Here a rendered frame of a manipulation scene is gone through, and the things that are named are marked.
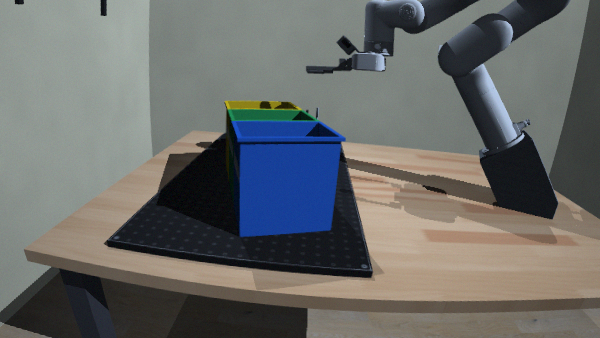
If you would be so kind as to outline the green bin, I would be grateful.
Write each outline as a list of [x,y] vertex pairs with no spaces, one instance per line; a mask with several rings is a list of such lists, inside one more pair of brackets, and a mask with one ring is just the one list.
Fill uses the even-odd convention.
[[[231,111],[232,110],[232,111]],[[232,121],[308,121],[320,122],[303,110],[228,109]],[[233,112],[233,114],[232,114]],[[270,120],[269,120],[270,119]],[[231,125],[229,140],[229,184],[234,204],[234,131]]]

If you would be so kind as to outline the blue bin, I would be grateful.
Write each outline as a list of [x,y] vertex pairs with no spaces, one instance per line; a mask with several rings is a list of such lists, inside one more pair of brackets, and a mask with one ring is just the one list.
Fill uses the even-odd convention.
[[240,237],[330,231],[346,138],[322,122],[231,124]]

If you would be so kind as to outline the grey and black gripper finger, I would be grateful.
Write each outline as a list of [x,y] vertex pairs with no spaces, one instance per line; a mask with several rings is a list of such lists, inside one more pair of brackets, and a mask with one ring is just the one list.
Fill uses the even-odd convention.
[[331,66],[306,66],[306,71],[307,71],[307,73],[324,74],[325,70],[328,70],[328,71],[343,71],[343,70],[346,69],[346,65],[348,65],[349,67],[352,66],[352,57],[349,57],[349,59],[340,58],[339,59],[339,66],[338,67],[331,67]]
[[[353,69],[352,67],[349,67],[349,66],[347,65],[347,66],[346,66],[346,69],[345,69],[345,70],[343,70],[343,71],[351,71],[352,69]],[[325,70],[325,72],[324,72],[324,73],[333,73],[333,71],[328,71],[328,70]]]

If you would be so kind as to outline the yellow open bin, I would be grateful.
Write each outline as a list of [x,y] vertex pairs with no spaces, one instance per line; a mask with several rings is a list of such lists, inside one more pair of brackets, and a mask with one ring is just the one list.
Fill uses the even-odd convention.
[[[230,122],[228,115],[228,109],[268,109],[268,110],[302,110],[291,102],[277,102],[277,101],[225,101],[226,106],[226,130]],[[228,143],[226,151],[226,168],[229,179],[229,132],[228,132]]]

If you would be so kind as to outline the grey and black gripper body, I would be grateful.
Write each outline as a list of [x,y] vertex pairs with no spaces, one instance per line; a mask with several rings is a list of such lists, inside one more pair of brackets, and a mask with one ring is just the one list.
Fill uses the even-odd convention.
[[[376,53],[376,52],[368,52],[368,53]],[[376,54],[368,54],[366,53],[355,53],[352,55],[352,68],[355,70],[365,70],[365,71],[382,71],[384,70],[383,64],[386,66],[386,56],[393,56],[393,54],[389,53],[376,53]]]

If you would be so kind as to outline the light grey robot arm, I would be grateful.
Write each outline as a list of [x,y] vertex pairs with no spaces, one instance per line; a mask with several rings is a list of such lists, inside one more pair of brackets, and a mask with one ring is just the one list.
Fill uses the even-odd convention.
[[[393,54],[395,28],[417,34],[477,1],[372,0],[365,8],[364,52],[355,48],[344,35],[336,43],[347,55],[355,50],[358,53]],[[514,0],[497,14],[480,17],[441,47],[439,66],[444,73],[453,76],[485,144],[483,155],[514,146],[524,138],[520,131],[531,124],[529,119],[512,123],[483,63],[537,25],[559,14],[570,1]]]

